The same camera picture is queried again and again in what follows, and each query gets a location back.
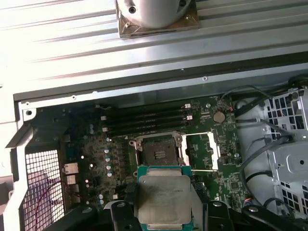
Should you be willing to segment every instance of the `black cable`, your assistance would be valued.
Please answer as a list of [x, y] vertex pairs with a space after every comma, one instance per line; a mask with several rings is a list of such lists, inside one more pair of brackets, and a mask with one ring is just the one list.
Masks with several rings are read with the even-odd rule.
[[256, 91], [258, 91], [259, 93], [263, 94], [264, 96], [268, 97], [268, 98], [271, 98], [272, 96], [267, 94], [265, 91], [262, 91], [260, 90], [259, 88], [256, 88], [255, 86], [253, 85], [245, 85], [245, 86], [240, 86], [240, 87], [237, 87], [237, 88], [233, 88], [229, 91], [227, 91], [226, 93], [224, 93], [220, 100], [223, 100], [227, 95], [229, 95], [230, 93], [234, 92], [234, 91], [237, 91], [237, 90], [242, 90], [242, 89], [245, 89], [245, 88], [253, 88], [255, 89]]
[[249, 177], [247, 177], [246, 182], [249, 182], [253, 177], [260, 176], [260, 175], [266, 175], [268, 177], [273, 177], [273, 174], [271, 171], [261, 171], [261, 172], [256, 172], [254, 174], [251, 174]]
[[292, 218], [295, 218], [295, 217], [294, 217], [294, 213], [293, 213], [292, 209], [290, 208], [290, 206], [289, 206], [286, 202], [284, 202], [283, 200], [281, 200], [281, 199], [279, 199], [279, 198], [272, 197], [272, 198], [266, 200], [266, 202], [264, 202], [264, 205], [263, 205], [263, 206], [264, 206], [265, 208], [268, 208], [269, 204], [270, 204], [272, 201], [278, 201], [278, 202], [280, 202], [281, 204], [283, 204], [283, 205], [288, 209], [288, 212], [289, 212], [290, 216], [291, 216]]
[[[237, 119], [236, 123], [254, 123], [257, 122], [257, 119]], [[264, 120], [264, 119], [260, 119], [261, 123], [264, 123], [266, 125], [268, 125], [270, 128], [274, 129], [275, 131], [281, 133], [281, 135], [291, 135], [288, 131], [280, 128], [279, 126], [273, 125], [272, 123]]]
[[[272, 141], [271, 143], [263, 146], [262, 148], [260, 148], [259, 150], [255, 151], [253, 154], [251, 154], [240, 166], [239, 172], [240, 172], [240, 181], [242, 182], [243, 186], [246, 188], [246, 190], [248, 191], [249, 194], [252, 194], [251, 190], [249, 189], [248, 185], [247, 185], [247, 181], [246, 181], [246, 177], [245, 177], [245, 168], [250, 164], [250, 162], [252, 162], [254, 159], [256, 159], [258, 156], [260, 156], [262, 153], [264, 153], [265, 151], [278, 147], [279, 145], [285, 143], [289, 141], [288, 137], [282, 136], [280, 137], [278, 140], [276, 141]], [[262, 205], [256, 198], [255, 201], [258, 203], [258, 205]]]

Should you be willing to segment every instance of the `motherboard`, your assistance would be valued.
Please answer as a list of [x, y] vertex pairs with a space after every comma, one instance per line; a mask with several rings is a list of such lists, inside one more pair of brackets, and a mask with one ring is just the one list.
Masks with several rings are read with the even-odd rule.
[[245, 190], [235, 117], [228, 100], [203, 97], [113, 108], [94, 105], [72, 119], [66, 155], [78, 162], [83, 203], [103, 209], [123, 200], [137, 166], [192, 167], [210, 200], [240, 211]]

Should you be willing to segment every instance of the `mounting hole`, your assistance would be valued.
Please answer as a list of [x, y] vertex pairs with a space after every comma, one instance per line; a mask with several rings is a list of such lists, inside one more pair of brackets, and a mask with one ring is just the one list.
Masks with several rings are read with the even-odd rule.
[[179, 5], [180, 5], [180, 7], [186, 6], [186, 1], [185, 0], [181, 0]]
[[134, 6], [131, 6], [129, 9], [128, 9], [128, 12], [130, 13], [135, 13], [137, 10]]
[[119, 203], [119, 204], [117, 205], [117, 207], [119, 207], [119, 208], [122, 208], [122, 207], [124, 207], [124, 206], [125, 206], [124, 203]]
[[126, 226], [124, 226], [124, 228], [125, 228], [126, 230], [131, 230], [133, 227], [132, 227], [132, 225], [126, 225]]

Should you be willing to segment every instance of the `silver metal frame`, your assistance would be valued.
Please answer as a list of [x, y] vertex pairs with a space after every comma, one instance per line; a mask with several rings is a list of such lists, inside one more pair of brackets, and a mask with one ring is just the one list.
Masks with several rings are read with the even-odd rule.
[[[78, 84], [94, 89], [102, 80], [126, 85], [136, 75], [175, 71], [170, 78], [191, 67], [308, 51], [306, 0], [199, 1], [198, 30], [124, 40], [113, 0], [35, 3], [10, 3], [0, 25], [1, 84], [13, 93], [52, 89], [53, 95], [63, 86], [61, 93], [76, 92]], [[24, 82], [30, 79], [47, 81]]]

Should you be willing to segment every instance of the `cable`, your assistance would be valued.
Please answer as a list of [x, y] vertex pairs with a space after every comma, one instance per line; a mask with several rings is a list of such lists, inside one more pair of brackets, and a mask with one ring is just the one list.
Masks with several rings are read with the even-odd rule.
[[260, 175], [267, 175], [268, 177], [273, 177], [273, 174], [271, 171], [261, 171], [261, 172], [256, 172], [254, 174], [251, 174], [249, 177], [247, 177], [246, 182], [248, 183], [253, 177], [260, 176]]
[[[258, 119], [237, 119], [236, 123], [254, 123], [254, 122], [258, 122]], [[266, 125], [268, 125], [270, 128], [274, 129], [275, 131], [281, 133], [281, 135], [291, 135], [291, 133], [289, 133], [288, 131], [280, 128], [279, 126], [273, 125], [272, 123], [264, 120], [264, 119], [260, 119], [261, 123], [264, 123]]]
[[252, 147], [252, 145], [254, 145], [254, 143], [259, 142], [259, 141], [264, 141], [264, 140], [267, 140], [267, 139], [269, 139], [269, 138], [261, 137], [261, 138], [258, 138], [256, 140], [252, 141], [251, 144], [247, 147], [245, 153], [248, 153], [249, 149], [251, 149], [251, 147]]
[[[47, 192], [49, 192], [49, 190], [50, 190], [53, 186], [55, 186], [56, 184], [58, 184], [58, 183], [64, 183], [64, 184], [65, 184], [65, 190], [67, 191], [67, 193], [70, 194], [69, 188], [68, 188], [67, 184], [66, 184], [64, 181], [61, 181], [61, 180], [59, 180], [59, 181], [53, 183], [51, 186], [49, 186], [49, 187], [46, 189], [46, 191], [40, 196], [40, 198], [39, 198], [39, 200], [38, 200], [38, 203], [37, 203], [37, 206], [36, 206], [36, 208], [35, 208], [35, 212], [34, 212], [34, 217], [35, 217], [34, 231], [37, 231], [37, 229], [38, 229], [37, 226], [38, 226], [38, 212], [39, 212], [39, 209], [38, 209], [38, 208], [39, 208], [39, 204], [40, 204], [41, 200], [43, 199], [43, 197], [45, 196], [45, 194], [46, 194]], [[75, 196], [81, 198], [81, 196], [80, 196], [79, 194], [77, 194], [77, 193], [74, 193], [74, 192], [73, 192], [73, 195], [75, 195]]]
[[253, 88], [253, 89], [255, 89], [256, 91], [260, 92], [261, 94], [265, 95], [265, 96], [268, 97], [268, 98], [271, 98], [271, 97], [272, 97], [272, 96], [270, 96], [269, 94], [267, 94], [265, 91], [262, 91], [262, 90], [260, 90], [259, 88], [256, 88], [256, 87], [253, 86], [253, 85], [245, 85], [245, 86], [240, 86], [240, 87], [238, 87], [238, 88], [233, 88], [233, 89], [227, 91], [226, 93], [224, 93], [224, 94], [221, 96], [220, 100], [223, 100], [227, 95], [229, 95], [230, 93], [232, 93], [232, 92], [234, 92], [234, 91], [241, 90], [241, 89], [245, 89], [245, 88]]
[[286, 202], [284, 202], [283, 200], [281, 200], [281, 199], [279, 199], [279, 198], [272, 197], [272, 198], [266, 200], [266, 202], [264, 202], [264, 205], [263, 205], [263, 206], [264, 206], [265, 208], [268, 208], [269, 204], [270, 204], [272, 201], [277, 201], [277, 202], [280, 202], [281, 204], [283, 204], [283, 205], [287, 208], [287, 210], [288, 210], [290, 216], [291, 216], [292, 218], [295, 218], [295, 217], [294, 217], [294, 213], [293, 213], [292, 209], [290, 208], [290, 206], [289, 206]]
[[47, 189], [46, 189], [46, 191], [40, 196], [40, 198], [39, 198], [39, 200], [38, 200], [38, 203], [37, 203], [37, 206], [36, 206], [36, 208], [35, 208], [35, 226], [34, 226], [34, 231], [37, 231], [37, 229], [38, 229], [38, 212], [39, 212], [39, 204], [40, 204], [40, 202], [41, 202], [41, 200], [43, 199], [43, 197], [44, 197], [44, 195], [47, 193], [47, 192], [49, 192], [49, 190], [53, 187], [53, 186], [55, 186], [56, 184], [58, 184], [58, 183], [61, 183], [62, 181], [61, 180], [59, 180], [59, 181], [57, 181], [57, 182], [55, 182], [55, 183], [53, 183], [51, 186], [49, 186]]
[[246, 188], [246, 190], [248, 191], [249, 194], [253, 195], [251, 190], [249, 189], [248, 185], [247, 185], [247, 181], [246, 181], [246, 177], [245, 177], [245, 168], [250, 164], [250, 162], [252, 162], [254, 159], [256, 159], [258, 156], [260, 156], [262, 153], [264, 153], [265, 151], [275, 148], [285, 142], [289, 141], [288, 137], [280, 137], [278, 140], [273, 141], [265, 146], [263, 146], [262, 148], [260, 148], [259, 150], [255, 151], [253, 154], [251, 154], [240, 166], [240, 180], [243, 184], [243, 186]]

